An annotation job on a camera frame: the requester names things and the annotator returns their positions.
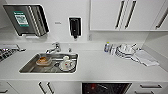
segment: sink basin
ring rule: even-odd
[[[73,61],[74,67],[68,71],[61,70],[60,64],[63,62],[63,57],[69,56]],[[39,66],[36,64],[41,57],[51,59],[49,66]],[[73,73],[76,70],[78,54],[36,54],[19,72],[20,73]]]

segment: dish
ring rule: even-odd
[[[39,66],[49,66],[51,64],[51,59],[47,57],[41,57],[39,60],[36,61],[36,64]]]
[[[73,61],[73,60],[66,60],[66,61],[61,61],[60,62],[59,68],[62,71],[70,71],[73,68],[75,68],[75,65],[76,65],[75,61]]]
[[[122,51],[120,47],[116,48],[115,54],[121,58],[130,59],[135,53],[134,49],[131,49],[130,52]]]

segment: white countertop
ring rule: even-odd
[[[75,51],[79,56],[74,73],[19,72],[35,54],[42,52],[45,51],[17,52],[0,62],[0,80],[168,82],[168,73],[160,66],[146,67],[103,51]]]

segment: cabinet handle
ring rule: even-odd
[[[39,83],[39,86],[40,86],[41,90],[43,91],[43,93],[47,94],[47,91],[44,90],[43,86],[41,85],[41,82]]]
[[[156,85],[156,86],[152,86],[152,85],[140,85],[141,88],[162,88],[161,85]]]
[[[51,93],[52,93],[52,94],[54,94],[54,90],[52,90],[52,88],[51,88],[51,86],[50,86],[50,82],[48,82],[48,84],[47,84],[47,85],[48,85],[48,87],[49,87],[49,89],[50,89]]]
[[[154,94],[152,91],[151,92],[137,92],[135,91],[135,94]]]
[[[0,91],[0,93],[7,93],[8,92],[8,90],[5,90],[5,91]]]
[[[121,1],[121,7],[120,7],[120,11],[119,11],[119,14],[118,14],[118,19],[117,19],[117,24],[116,24],[115,28],[118,27],[118,24],[119,24],[119,21],[120,21],[120,17],[121,17],[121,13],[122,13],[122,10],[123,10],[123,6],[124,6],[124,0]]]
[[[131,20],[132,13],[133,13],[134,8],[135,8],[135,4],[136,4],[136,1],[133,1],[133,2],[132,2],[131,11],[130,11],[130,13],[129,13],[128,20],[127,20],[127,23],[126,23],[126,25],[125,25],[125,28],[127,28],[128,25],[129,25],[129,22],[130,22],[130,20]]]
[[[160,28],[160,26],[162,25],[162,23],[163,23],[164,19],[166,18],[167,14],[168,14],[168,8],[165,11],[164,15],[162,16],[161,20],[159,21],[158,25],[156,26],[156,29]]]

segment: white wall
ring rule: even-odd
[[[159,61],[160,66],[168,72],[168,32],[150,32],[142,46]]]
[[[82,19],[82,36],[78,38],[79,42],[86,42],[88,34],[88,17],[89,17],[89,0],[6,0],[8,4],[40,4],[43,6],[49,33],[45,42],[74,42],[70,36],[69,17],[81,17]]]
[[[140,42],[144,43],[149,32],[89,32],[89,8],[90,0],[6,0],[8,4],[40,4],[44,8],[49,26],[49,33],[40,38],[26,38],[18,36],[13,27],[0,30],[0,42],[12,43],[53,43],[72,42]],[[82,36],[74,41],[70,36],[69,17],[82,18]]]

